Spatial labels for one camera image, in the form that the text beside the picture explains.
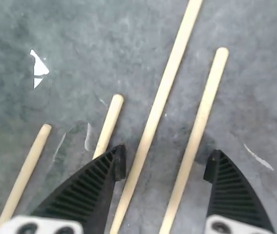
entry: wooden stick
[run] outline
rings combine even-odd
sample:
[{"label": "wooden stick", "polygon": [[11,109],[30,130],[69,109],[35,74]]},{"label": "wooden stick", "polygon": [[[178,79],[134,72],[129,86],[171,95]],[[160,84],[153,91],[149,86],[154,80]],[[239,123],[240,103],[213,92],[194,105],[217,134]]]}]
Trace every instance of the wooden stick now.
[{"label": "wooden stick", "polygon": [[0,227],[4,222],[8,221],[13,216],[22,193],[45,146],[46,140],[51,132],[51,128],[52,127],[50,125],[44,124],[33,142],[0,216]]},{"label": "wooden stick", "polygon": [[146,122],[144,132],[138,145],[133,166],[125,183],[117,211],[113,220],[110,234],[117,234],[122,224],[125,213],[131,201],[139,174],[143,168],[148,150],[154,138],[163,108],[169,96],[173,81],[183,57],[188,39],[195,24],[202,0],[190,0],[187,5],[182,23],[178,30],[167,66],[163,72],[162,79]]},{"label": "wooden stick", "polygon": [[219,48],[216,52],[159,234],[170,233],[178,205],[181,201],[189,173],[207,125],[228,54],[228,49],[224,47]]},{"label": "wooden stick", "polygon": [[107,149],[111,134],[116,125],[121,107],[123,104],[123,97],[120,94],[115,94],[111,100],[106,119],[101,130],[98,144],[96,146],[93,159],[101,156]]}]

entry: black ribbed plastic part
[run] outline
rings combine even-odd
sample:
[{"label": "black ribbed plastic part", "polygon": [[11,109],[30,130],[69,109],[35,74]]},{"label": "black ribbed plastic part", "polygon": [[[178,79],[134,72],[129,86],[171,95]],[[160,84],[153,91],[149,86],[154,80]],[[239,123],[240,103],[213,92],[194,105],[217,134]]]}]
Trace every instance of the black ribbed plastic part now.
[{"label": "black ribbed plastic part", "polygon": [[255,191],[221,150],[214,150],[209,156],[204,179],[212,183],[207,217],[221,215],[274,233]]},{"label": "black ribbed plastic part", "polygon": [[115,182],[125,178],[125,147],[91,161],[58,186],[31,215],[74,220],[84,234],[104,233]]}]

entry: white debris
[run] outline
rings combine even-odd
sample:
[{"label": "white debris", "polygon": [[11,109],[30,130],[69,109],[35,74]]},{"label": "white debris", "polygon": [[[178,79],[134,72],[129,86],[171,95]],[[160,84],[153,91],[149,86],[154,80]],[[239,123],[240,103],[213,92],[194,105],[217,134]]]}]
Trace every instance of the white debris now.
[{"label": "white debris", "polygon": [[254,152],[252,152],[246,144],[244,144],[244,147],[246,148],[246,150],[251,154],[251,156],[253,156],[258,162],[260,162],[262,165],[264,165],[265,167],[267,167],[270,170],[274,170],[274,168],[265,160],[263,160],[262,158],[258,157]]}]

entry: white plastic part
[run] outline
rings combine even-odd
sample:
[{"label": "white plastic part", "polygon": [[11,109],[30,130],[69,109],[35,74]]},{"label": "white plastic part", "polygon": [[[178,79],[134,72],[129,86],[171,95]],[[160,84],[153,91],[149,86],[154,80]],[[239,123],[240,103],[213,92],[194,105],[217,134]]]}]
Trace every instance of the white plastic part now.
[{"label": "white plastic part", "polygon": [[35,76],[42,76],[49,74],[50,70],[44,65],[40,57],[36,54],[34,50],[30,51],[30,55],[35,58],[35,65],[33,68],[33,75]]},{"label": "white plastic part", "polygon": [[35,234],[57,234],[62,228],[71,229],[72,234],[83,234],[81,224],[75,221],[23,215],[16,216],[4,223],[0,228],[0,234],[31,233],[22,232],[22,228],[29,224],[34,224],[37,227]]},{"label": "white plastic part", "polygon": [[227,232],[219,232],[215,229],[215,226],[225,225],[229,228],[230,234],[272,234],[268,230],[258,228],[246,223],[242,223],[236,220],[225,218],[219,215],[211,215],[207,218],[205,224],[204,234],[222,234]]}]

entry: gray carpet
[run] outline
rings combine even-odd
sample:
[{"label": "gray carpet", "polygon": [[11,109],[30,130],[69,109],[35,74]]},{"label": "gray carpet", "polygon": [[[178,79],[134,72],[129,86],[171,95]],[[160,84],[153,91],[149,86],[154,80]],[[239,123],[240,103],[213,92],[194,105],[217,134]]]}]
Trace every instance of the gray carpet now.
[{"label": "gray carpet", "polygon": [[[0,213],[40,126],[53,130],[17,214],[90,160],[115,93],[125,103],[111,145],[126,144],[130,168],[186,5],[0,1]],[[229,60],[171,233],[202,232],[211,189],[202,176],[214,148],[241,169],[277,231],[277,1],[204,0],[120,234],[158,233],[220,46],[229,48]],[[36,89],[31,49],[50,70]]]}]

